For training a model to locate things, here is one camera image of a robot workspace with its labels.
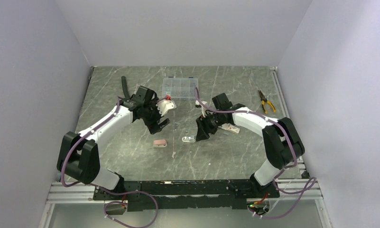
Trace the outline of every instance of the clear plastic container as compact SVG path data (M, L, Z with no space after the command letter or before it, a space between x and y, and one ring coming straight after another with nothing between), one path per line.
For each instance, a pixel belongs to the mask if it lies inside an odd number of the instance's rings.
M163 78L162 96L171 98L195 99L194 87L198 87L198 78Z

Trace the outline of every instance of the wall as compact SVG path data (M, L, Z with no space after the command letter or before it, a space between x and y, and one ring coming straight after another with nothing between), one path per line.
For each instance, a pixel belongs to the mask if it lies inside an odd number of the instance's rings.
M38 226L89 71L53 0L0 0L0 228Z
M93 66L277 66L311 0L56 0Z
M333 226L380 227L380 0L314 0L278 75Z

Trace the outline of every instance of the yellow and black pliers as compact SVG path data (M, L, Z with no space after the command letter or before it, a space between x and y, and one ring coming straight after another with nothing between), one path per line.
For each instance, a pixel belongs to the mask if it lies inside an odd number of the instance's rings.
M263 111L265 114L268 114L267 110L265 109L265 103L267 103L267 104L269 104L269 105L271 106L272 111L276 112L274 105L271 103L271 101L269 101L269 100L264 96L264 94L261 92L261 90L258 91L258 94L260 95L260 98L261 98L261 107L262 107L262 111Z

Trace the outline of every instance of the table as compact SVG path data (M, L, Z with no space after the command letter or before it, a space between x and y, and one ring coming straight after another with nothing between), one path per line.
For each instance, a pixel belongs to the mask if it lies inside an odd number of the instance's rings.
M121 76L127 77L130 94L139 86L162 92L164 77L198 78L201 99L226 93L233 104L241 103L262 112L258 89L276 106L269 117L284 117L278 89L269 67L247 66L125 66L95 67L80 112L76 132L105 116L123 96ZM216 180L249 178L265 161L261 137L241 128L238 135L218 130L207 141L182 142L183 136L196 135L195 119L201 114L194 100L175 100L177 109L165 117L170 124L151 135L144 123L135 121L116 134L99 151L101 166L130 181ZM153 141L166 139L167 147L154 148ZM301 178L298 167L282 178Z

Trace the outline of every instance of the marble table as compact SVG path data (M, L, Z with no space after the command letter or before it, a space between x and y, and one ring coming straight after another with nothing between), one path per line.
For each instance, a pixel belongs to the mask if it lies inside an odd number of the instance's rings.
M161 95L164 77L196 77L201 99L226 93L234 104L241 103L261 112L258 89L276 106L267 116L284 116L278 90L268 67L246 66L133 66L95 67L80 112L76 132L105 116L123 96L121 76L127 77L130 94L139 86ZM182 142L183 136L196 135L195 119L200 109L194 101L175 100L177 109L165 117L170 124L151 135L144 123L135 121L122 129L100 149L101 165L122 175L126 180L215 180L249 178L265 161L261 137L241 128L239 134L218 130L207 141ZM166 139L167 147L154 148L153 141ZM281 178L301 178L298 168L287 170Z

